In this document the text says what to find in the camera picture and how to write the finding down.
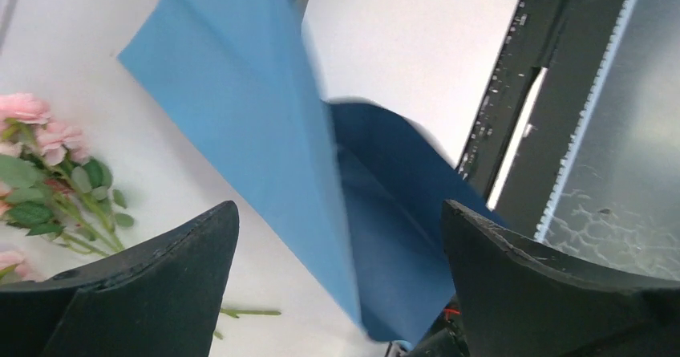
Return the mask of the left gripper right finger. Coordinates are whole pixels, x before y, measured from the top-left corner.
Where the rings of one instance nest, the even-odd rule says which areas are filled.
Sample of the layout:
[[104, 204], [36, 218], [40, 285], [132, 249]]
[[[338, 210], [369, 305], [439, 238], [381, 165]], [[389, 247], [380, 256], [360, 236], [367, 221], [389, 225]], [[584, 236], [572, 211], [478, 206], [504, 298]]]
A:
[[442, 238], [474, 356], [676, 356], [679, 284], [587, 262], [456, 201]]

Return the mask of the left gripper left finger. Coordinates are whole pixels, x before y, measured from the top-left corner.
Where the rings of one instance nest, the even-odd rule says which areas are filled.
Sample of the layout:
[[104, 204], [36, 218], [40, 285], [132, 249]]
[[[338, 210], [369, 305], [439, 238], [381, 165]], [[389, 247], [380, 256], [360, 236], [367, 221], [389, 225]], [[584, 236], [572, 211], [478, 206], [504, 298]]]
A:
[[121, 253], [2, 286], [2, 355], [208, 355], [238, 234], [225, 201]]

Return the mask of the pink flower bunch stem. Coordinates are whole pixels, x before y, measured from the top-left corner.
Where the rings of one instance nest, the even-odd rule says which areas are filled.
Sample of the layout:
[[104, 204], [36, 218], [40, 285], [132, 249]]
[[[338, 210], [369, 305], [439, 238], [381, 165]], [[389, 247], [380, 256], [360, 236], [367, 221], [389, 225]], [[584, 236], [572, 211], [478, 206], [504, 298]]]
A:
[[57, 120], [29, 93], [1, 97], [1, 223], [79, 254], [125, 246], [135, 220], [109, 167], [93, 157], [81, 128]]

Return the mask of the blue wrapping paper sheet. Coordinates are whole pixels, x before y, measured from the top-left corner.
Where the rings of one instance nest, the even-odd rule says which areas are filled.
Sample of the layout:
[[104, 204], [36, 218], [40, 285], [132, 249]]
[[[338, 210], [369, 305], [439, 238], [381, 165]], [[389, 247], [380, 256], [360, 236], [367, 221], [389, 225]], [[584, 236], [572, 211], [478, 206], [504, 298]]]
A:
[[160, 0], [119, 61], [376, 341], [417, 343], [455, 293], [446, 200], [493, 218], [415, 125], [325, 103], [293, 0]]

